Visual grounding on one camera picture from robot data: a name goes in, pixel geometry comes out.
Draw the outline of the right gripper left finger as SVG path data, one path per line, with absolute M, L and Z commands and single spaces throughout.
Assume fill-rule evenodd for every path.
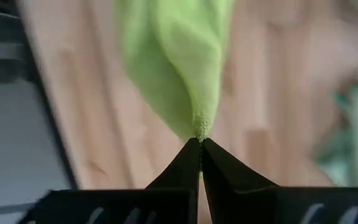
M 197 224 L 199 169 L 191 138 L 144 189 L 53 190 L 17 224 Z

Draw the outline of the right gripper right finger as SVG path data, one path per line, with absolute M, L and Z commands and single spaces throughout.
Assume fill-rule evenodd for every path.
M 358 187 L 285 187 L 211 139 L 202 146 L 213 224 L 358 224 Z

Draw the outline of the lime green microfiber towel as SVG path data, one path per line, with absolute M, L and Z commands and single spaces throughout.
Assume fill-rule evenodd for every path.
M 219 104 L 234 0 L 112 2 L 128 77 L 180 139 L 206 139 Z

